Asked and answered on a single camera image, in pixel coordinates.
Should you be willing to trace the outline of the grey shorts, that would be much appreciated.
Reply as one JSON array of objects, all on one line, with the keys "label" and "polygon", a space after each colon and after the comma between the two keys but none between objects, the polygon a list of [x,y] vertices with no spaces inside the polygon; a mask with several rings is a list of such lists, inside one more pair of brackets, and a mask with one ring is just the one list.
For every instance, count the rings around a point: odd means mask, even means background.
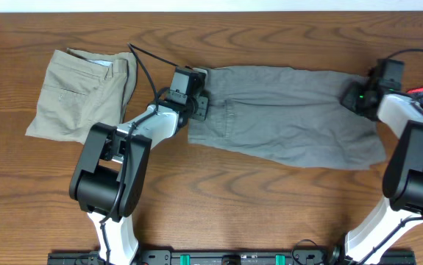
[{"label": "grey shorts", "polygon": [[188,141],[287,166],[365,170],[386,159],[375,122],[339,99],[364,77],[289,67],[207,70],[209,107],[190,121]]}]

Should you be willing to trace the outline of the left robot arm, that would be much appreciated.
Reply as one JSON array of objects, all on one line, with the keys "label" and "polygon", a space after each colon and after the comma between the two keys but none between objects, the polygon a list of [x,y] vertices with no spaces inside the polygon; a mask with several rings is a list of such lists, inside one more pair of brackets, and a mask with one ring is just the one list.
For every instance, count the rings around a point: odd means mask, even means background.
[{"label": "left robot arm", "polygon": [[181,94],[164,88],[134,119],[117,126],[98,122],[90,128],[69,196],[94,223],[100,249],[72,258],[71,263],[133,264],[139,244],[132,212],[142,193],[150,152],[189,120],[205,120],[208,104],[205,92]]}]

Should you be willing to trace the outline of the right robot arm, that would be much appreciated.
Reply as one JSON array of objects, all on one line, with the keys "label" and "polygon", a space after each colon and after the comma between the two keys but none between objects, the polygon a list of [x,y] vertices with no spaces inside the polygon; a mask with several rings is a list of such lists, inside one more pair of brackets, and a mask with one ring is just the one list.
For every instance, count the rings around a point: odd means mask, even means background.
[{"label": "right robot arm", "polygon": [[386,124],[399,141],[383,176],[383,195],[370,214],[337,246],[331,264],[378,264],[406,232],[423,223],[423,109],[390,88],[349,85],[346,109]]}]

